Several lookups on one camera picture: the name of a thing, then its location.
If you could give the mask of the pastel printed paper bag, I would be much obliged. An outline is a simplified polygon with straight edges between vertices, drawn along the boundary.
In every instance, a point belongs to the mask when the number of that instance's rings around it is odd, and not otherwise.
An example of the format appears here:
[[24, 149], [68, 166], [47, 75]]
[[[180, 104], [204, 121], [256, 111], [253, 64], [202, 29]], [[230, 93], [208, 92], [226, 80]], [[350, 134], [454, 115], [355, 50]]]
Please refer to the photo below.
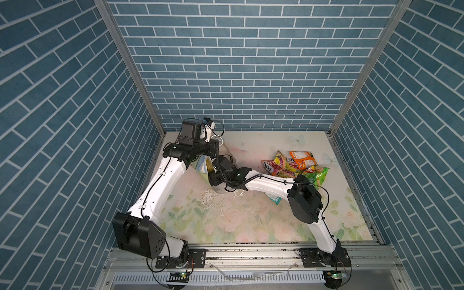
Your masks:
[[195, 169], [209, 182], [214, 192], [220, 195], [243, 194], [247, 190], [245, 186], [231, 186], [235, 179], [234, 174], [239, 169], [233, 154], [222, 138], [211, 139], [211, 142], [217, 145], [214, 156], [201, 155]]

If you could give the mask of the pink yellow Fox's candy bag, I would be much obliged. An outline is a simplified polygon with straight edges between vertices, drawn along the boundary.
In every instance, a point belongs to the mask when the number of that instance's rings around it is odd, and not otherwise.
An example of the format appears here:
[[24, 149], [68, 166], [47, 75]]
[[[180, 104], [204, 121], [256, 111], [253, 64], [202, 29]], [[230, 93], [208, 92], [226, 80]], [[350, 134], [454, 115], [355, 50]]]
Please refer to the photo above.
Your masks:
[[279, 177], [287, 176], [286, 170], [288, 168], [288, 161], [280, 151], [276, 152], [273, 159], [262, 160], [261, 165], [270, 175]]

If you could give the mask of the teal candy bag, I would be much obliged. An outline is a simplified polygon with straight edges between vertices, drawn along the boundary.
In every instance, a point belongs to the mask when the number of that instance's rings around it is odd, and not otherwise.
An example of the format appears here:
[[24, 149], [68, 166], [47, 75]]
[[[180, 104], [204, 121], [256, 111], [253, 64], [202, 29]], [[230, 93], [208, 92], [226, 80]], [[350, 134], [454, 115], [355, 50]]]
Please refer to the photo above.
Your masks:
[[272, 195], [272, 194], [269, 194], [269, 193], [267, 193], [266, 195], [267, 195], [267, 197], [268, 197], [270, 200], [272, 200], [272, 202], [273, 202], [274, 204], [276, 204], [276, 205], [279, 205], [279, 203], [280, 203], [281, 200], [282, 200], [281, 197], [276, 196], [276, 195]]

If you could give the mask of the orange white snack packet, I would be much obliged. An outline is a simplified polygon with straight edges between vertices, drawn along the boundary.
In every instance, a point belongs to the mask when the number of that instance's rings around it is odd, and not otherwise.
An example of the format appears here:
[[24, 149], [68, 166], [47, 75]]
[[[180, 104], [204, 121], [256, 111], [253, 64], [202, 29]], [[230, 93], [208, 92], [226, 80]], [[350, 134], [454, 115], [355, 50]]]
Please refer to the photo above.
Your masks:
[[303, 172], [314, 173], [317, 162], [311, 152], [290, 151], [290, 156], [296, 163], [298, 169]]

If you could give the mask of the green snack packet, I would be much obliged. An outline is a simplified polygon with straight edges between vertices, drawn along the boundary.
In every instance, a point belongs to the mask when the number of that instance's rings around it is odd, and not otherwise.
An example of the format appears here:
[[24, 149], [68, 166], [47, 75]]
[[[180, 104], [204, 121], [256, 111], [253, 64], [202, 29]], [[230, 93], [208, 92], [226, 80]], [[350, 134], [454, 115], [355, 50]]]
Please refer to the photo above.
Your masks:
[[325, 182], [328, 171], [329, 168], [327, 167], [312, 166], [304, 170], [302, 172], [302, 175], [304, 175], [310, 183], [315, 184], [317, 186], [322, 186]]

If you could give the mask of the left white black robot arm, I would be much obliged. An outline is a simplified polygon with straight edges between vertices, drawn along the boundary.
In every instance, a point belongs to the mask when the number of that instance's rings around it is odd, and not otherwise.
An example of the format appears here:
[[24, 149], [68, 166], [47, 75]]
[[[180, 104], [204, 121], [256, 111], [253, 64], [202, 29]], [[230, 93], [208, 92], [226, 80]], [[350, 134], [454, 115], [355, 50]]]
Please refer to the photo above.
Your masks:
[[119, 249], [150, 260], [168, 259], [174, 267], [189, 259], [188, 242], [170, 237], [159, 225], [161, 212], [176, 183], [192, 162], [205, 155], [214, 158], [219, 150], [215, 122], [210, 118], [182, 122], [177, 139], [165, 145], [163, 158], [141, 197], [126, 213], [117, 213], [112, 226]]

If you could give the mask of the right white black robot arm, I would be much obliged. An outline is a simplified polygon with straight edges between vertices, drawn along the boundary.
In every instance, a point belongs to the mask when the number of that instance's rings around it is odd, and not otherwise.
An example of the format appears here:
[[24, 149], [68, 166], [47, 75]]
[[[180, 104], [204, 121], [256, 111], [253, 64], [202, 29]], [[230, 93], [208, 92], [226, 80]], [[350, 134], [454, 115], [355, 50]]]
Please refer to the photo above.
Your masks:
[[323, 216], [325, 207], [317, 188], [303, 175], [279, 178], [261, 174], [248, 167], [236, 167], [230, 159], [219, 156], [209, 172], [212, 186], [224, 189], [258, 191], [288, 201], [292, 214], [309, 227], [317, 244], [319, 262], [326, 267], [350, 267], [348, 251], [329, 231]]

